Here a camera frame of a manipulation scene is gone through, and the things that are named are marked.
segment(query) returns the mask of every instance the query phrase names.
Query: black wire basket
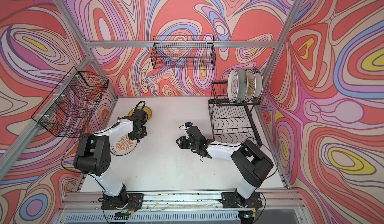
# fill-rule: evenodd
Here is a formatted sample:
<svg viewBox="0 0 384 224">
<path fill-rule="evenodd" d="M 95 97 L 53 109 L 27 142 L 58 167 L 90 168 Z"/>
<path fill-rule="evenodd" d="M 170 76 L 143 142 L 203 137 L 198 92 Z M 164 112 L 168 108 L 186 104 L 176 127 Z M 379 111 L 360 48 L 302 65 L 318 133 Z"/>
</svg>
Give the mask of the black wire basket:
<svg viewBox="0 0 384 224">
<path fill-rule="evenodd" d="M 43 115 L 35 115 L 49 96 L 31 118 L 56 137 L 78 138 L 83 135 L 107 88 L 107 78 L 77 71 L 48 110 Z"/>
<path fill-rule="evenodd" d="M 153 69 L 215 68 L 216 51 L 212 35 L 159 35 L 153 36 L 153 43 Z"/>
<path fill-rule="evenodd" d="M 227 82 L 212 82 L 208 102 L 209 118 L 214 139 L 224 143 L 241 143 L 247 138 L 261 140 L 252 117 L 254 105 L 260 102 L 230 102 Z"/>
</svg>

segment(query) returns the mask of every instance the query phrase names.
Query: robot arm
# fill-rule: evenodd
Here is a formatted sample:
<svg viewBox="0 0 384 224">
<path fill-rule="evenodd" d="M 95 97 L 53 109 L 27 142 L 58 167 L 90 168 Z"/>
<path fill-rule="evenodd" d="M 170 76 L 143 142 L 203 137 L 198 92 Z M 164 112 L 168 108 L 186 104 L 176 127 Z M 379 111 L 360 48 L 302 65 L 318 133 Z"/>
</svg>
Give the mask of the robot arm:
<svg viewBox="0 0 384 224">
<path fill-rule="evenodd" d="M 221 143 L 206 139 L 190 122 L 185 123 L 185 129 L 186 136 L 176 140 L 180 149 L 191 149 L 202 157 L 232 160 L 236 164 L 243 179 L 235 190 L 233 201 L 240 207 L 247 206 L 253 192 L 273 168 L 271 159 L 250 140 L 238 144 Z"/>
<path fill-rule="evenodd" d="M 143 107 L 138 109 L 140 103 L 143 103 Z M 127 134 L 129 139 L 137 142 L 147 135 L 144 124 L 147 122 L 148 114 L 143 110 L 144 107 L 145 102 L 141 101 L 136 105 L 132 116 L 118 118 L 117 123 L 102 131 L 83 135 L 73 161 L 76 169 L 92 176 L 103 188 L 106 205 L 112 205 L 117 209 L 127 205 L 128 197 L 125 185 L 116 178 L 111 169 L 108 169 L 111 164 L 109 144 L 117 142 Z"/>
<path fill-rule="evenodd" d="M 139 104 L 143 103 L 143 107 L 138 109 Z M 148 119 L 148 114 L 143 110 L 145 102 L 140 101 L 132 114 L 132 116 L 124 116 L 118 118 L 118 122 L 106 129 L 103 129 L 97 133 L 96 136 L 109 136 L 110 143 L 114 143 L 119 140 L 123 135 L 128 134 L 130 140 L 137 140 L 147 135 L 146 127 L 144 126 Z"/>
</svg>

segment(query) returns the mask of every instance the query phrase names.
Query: wire basket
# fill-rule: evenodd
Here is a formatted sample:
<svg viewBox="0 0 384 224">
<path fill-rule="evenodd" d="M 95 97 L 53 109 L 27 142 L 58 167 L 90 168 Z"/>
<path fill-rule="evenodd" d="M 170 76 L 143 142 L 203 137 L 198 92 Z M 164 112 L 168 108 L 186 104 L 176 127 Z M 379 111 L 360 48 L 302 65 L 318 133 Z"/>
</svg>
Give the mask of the wire basket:
<svg viewBox="0 0 384 224">
<path fill-rule="evenodd" d="M 32 119 L 56 137 L 78 138 L 83 135 L 107 88 L 107 78 L 77 71 L 48 110 L 36 115 L 40 117 L 38 120 L 35 112 Z"/>
<path fill-rule="evenodd" d="M 211 35 L 153 36 L 153 69 L 214 70 L 216 50 Z"/>
</svg>

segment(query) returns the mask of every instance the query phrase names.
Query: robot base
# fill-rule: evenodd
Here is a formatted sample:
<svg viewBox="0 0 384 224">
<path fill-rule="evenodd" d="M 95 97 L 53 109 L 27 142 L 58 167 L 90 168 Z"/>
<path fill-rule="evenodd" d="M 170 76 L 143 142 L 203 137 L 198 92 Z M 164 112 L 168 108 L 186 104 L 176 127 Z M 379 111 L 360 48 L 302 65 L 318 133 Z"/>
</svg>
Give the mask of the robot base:
<svg viewBox="0 0 384 224">
<path fill-rule="evenodd" d="M 253 207 L 256 210 L 263 207 L 260 193 L 253 192 L 248 199 L 242 198 L 236 192 L 221 193 L 223 208 Z"/>
<path fill-rule="evenodd" d="M 103 194 L 103 197 L 102 197 L 103 203 L 101 204 L 101 209 L 102 210 L 118 210 L 118 208 L 120 209 L 124 208 L 124 209 L 138 210 L 138 209 L 141 209 L 143 196 L 144 196 L 143 193 L 127 193 L 127 188 L 123 184 L 123 188 L 121 189 L 121 192 L 118 196 L 107 196 Z M 135 201 L 129 201 L 130 199 L 135 200 L 139 204 L 139 206 L 137 207 L 137 204 Z"/>
</svg>

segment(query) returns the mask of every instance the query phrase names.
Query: psychedelic wall pattern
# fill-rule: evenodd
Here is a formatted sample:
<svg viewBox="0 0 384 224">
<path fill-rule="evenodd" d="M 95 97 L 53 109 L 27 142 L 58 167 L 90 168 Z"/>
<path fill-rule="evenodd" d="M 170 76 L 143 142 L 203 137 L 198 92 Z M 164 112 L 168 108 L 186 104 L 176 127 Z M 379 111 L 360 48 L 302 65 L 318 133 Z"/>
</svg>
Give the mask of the psychedelic wall pattern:
<svg viewBox="0 0 384 224">
<path fill-rule="evenodd" d="M 161 34 L 212 34 L 216 40 L 253 40 L 270 34 L 264 38 L 276 40 L 293 0 L 66 2 L 89 40 L 151 40 Z"/>
<path fill-rule="evenodd" d="M 52 0 L 0 0 L 0 6 L 1 156 L 84 53 Z M 89 132 L 105 124 L 112 103 L 106 92 Z M 60 166 L 74 141 L 44 129 L 36 135 L 0 182 L 0 224 L 50 222 L 79 177 Z M 73 168 L 73 157 L 70 148 L 64 158 L 67 168 Z"/>
<path fill-rule="evenodd" d="M 315 223 L 384 222 L 384 0 L 305 0 L 262 100 Z"/>
<path fill-rule="evenodd" d="M 293 0 L 66 0 L 89 40 L 152 40 L 153 35 L 213 35 L 216 40 L 276 40 Z M 271 49 L 220 48 L 214 71 L 152 70 L 151 49 L 96 48 L 118 96 L 210 95 L 230 68 L 264 68 Z"/>
</svg>

